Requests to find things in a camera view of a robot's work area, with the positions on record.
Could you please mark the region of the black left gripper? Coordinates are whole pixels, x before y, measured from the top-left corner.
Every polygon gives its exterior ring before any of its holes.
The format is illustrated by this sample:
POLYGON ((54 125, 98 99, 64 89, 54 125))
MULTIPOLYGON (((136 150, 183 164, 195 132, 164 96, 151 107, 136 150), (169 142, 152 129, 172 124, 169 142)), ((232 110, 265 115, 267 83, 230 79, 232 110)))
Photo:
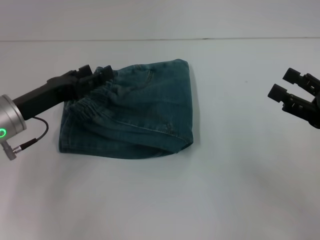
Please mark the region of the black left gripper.
POLYGON ((49 79, 46 84, 14 99, 13 103, 26 121, 62 102, 76 97, 82 98, 90 91, 104 85, 113 76, 110 65, 92 72, 87 64, 78 70, 71 70, 49 79))

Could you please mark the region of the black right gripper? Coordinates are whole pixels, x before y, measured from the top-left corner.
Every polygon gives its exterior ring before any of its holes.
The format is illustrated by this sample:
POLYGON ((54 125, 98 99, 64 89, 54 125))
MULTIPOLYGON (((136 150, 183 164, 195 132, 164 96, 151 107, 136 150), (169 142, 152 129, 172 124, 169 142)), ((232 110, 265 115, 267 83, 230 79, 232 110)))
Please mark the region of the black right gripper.
POLYGON ((284 74, 283 80, 296 84, 311 95, 315 96, 312 102, 304 100, 277 84, 274 84, 268 93, 268 97, 278 103, 282 102, 282 110, 298 118, 301 118, 316 129, 320 128, 320 80, 311 74, 301 75, 300 72, 289 68, 284 74))

